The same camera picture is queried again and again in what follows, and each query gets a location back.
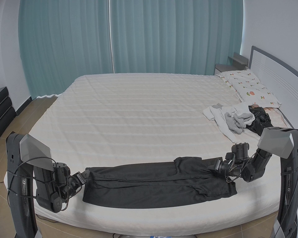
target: wall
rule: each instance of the wall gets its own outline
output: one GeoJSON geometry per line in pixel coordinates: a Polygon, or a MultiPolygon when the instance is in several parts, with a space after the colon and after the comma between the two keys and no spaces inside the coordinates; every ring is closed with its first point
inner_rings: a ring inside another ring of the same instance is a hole
{"type": "Polygon", "coordinates": [[[6,86],[17,110],[29,97],[18,41],[20,0],[0,0],[0,85],[6,86]]]}
{"type": "Polygon", "coordinates": [[[298,70],[298,1],[243,1],[240,53],[249,59],[254,45],[298,70]]]}

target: pillowcase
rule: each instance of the pillowcase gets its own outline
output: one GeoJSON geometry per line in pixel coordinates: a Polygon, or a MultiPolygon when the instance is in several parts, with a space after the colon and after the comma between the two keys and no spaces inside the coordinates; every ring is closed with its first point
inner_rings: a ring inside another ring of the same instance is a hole
{"type": "Polygon", "coordinates": [[[250,70],[226,71],[217,74],[232,88],[241,101],[248,105],[259,105],[260,107],[279,108],[281,103],[267,89],[255,74],[250,70]]]}

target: black crumpled clothing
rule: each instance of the black crumpled clothing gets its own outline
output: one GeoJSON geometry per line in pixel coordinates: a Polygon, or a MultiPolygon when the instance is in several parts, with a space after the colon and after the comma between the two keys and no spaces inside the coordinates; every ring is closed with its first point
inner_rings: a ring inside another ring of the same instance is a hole
{"type": "Polygon", "coordinates": [[[145,209],[184,206],[237,194],[235,183],[214,174],[199,157],[174,162],[93,167],[83,201],[104,207],[145,209]]]}
{"type": "Polygon", "coordinates": [[[252,122],[250,126],[247,125],[246,128],[261,136],[264,128],[272,126],[271,119],[268,113],[266,113],[264,108],[262,107],[248,106],[248,108],[250,112],[254,114],[255,120],[252,122]]]}

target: white fitted sheet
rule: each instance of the white fitted sheet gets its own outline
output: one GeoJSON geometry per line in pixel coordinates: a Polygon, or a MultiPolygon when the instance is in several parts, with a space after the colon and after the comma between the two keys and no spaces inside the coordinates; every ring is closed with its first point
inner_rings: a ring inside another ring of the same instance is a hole
{"type": "MultiPolygon", "coordinates": [[[[30,131],[66,163],[71,173],[86,167],[167,162],[180,156],[225,156],[232,143],[202,113],[206,107],[239,103],[218,76],[127,73],[85,75],[58,97],[30,131]]],[[[276,110],[272,124],[286,127],[276,110]]],[[[248,129],[236,135],[250,144],[259,136],[248,129]]],[[[66,211],[52,213],[35,201],[39,215],[73,226],[127,235],[180,236],[220,230],[278,210],[280,160],[270,159],[264,176],[236,180],[238,194],[188,206],[117,209],[82,201],[83,190],[66,211]]]]}

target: curtain fold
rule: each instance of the curtain fold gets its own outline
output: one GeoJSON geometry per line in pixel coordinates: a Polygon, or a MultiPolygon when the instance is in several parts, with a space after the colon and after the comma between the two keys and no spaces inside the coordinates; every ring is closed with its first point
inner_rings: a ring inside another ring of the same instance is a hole
{"type": "Polygon", "coordinates": [[[113,73],[108,0],[21,0],[19,44],[32,98],[113,73]]]}
{"type": "Polygon", "coordinates": [[[212,75],[240,52],[243,1],[111,0],[115,73],[212,75]]]}

